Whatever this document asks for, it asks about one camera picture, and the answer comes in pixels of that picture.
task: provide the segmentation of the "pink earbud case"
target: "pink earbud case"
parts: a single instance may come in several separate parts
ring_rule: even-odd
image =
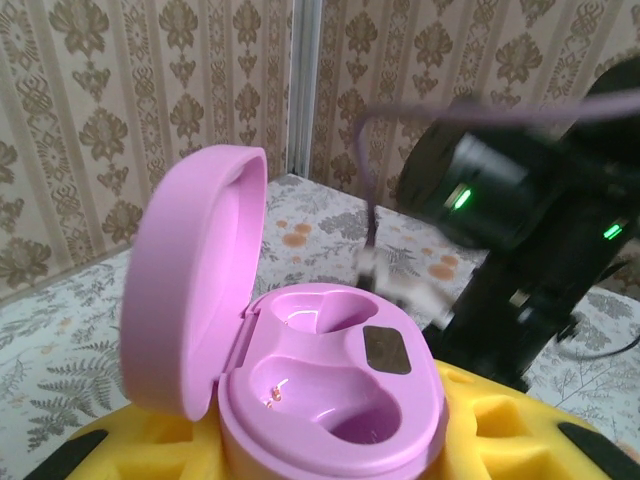
[[[238,480],[415,479],[444,444],[419,328],[355,288],[303,284],[251,305],[267,174],[260,148],[178,163],[142,220],[124,294],[129,398],[198,421],[217,392]]]

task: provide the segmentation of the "purple cable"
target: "purple cable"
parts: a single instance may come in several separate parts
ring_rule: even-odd
[[[545,110],[532,107],[514,110],[498,110],[479,104],[458,103],[450,107],[428,107],[411,104],[375,105],[368,108],[354,125],[355,152],[358,175],[365,187],[368,232],[366,246],[375,245],[378,222],[376,199],[369,165],[365,155],[363,130],[367,122],[376,117],[397,120],[421,119],[425,122],[439,120],[474,128],[518,128],[553,123],[596,123],[640,113],[640,89],[588,97],[576,105],[549,107]]]

